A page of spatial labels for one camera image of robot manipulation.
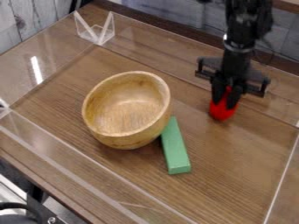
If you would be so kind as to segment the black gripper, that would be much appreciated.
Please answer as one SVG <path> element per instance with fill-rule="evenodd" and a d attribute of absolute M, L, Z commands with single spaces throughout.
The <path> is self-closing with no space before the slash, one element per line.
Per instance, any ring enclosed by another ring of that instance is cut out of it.
<path fill-rule="evenodd" d="M 195 76 L 211 83 L 211 98 L 219 104 L 227 93 L 227 85 L 232 86 L 239 82 L 244 85 L 244 93 L 264 97 L 271 79 L 258 71 L 250 62 L 250 52 L 226 51 L 222 57 L 199 57 Z M 235 85 L 228 90 L 227 109 L 234 109 L 243 95 L 243 87 Z"/>

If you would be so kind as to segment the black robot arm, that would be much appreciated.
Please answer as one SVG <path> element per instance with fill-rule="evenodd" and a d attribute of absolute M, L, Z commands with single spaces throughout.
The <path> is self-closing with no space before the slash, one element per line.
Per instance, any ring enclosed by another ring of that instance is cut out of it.
<path fill-rule="evenodd" d="M 266 95 L 271 79 L 251 65 L 256 42 L 274 23 L 272 0 L 224 0 L 227 31 L 220 58 L 199 57 L 195 75 L 210 80 L 211 102 L 232 110 L 242 95 Z"/>

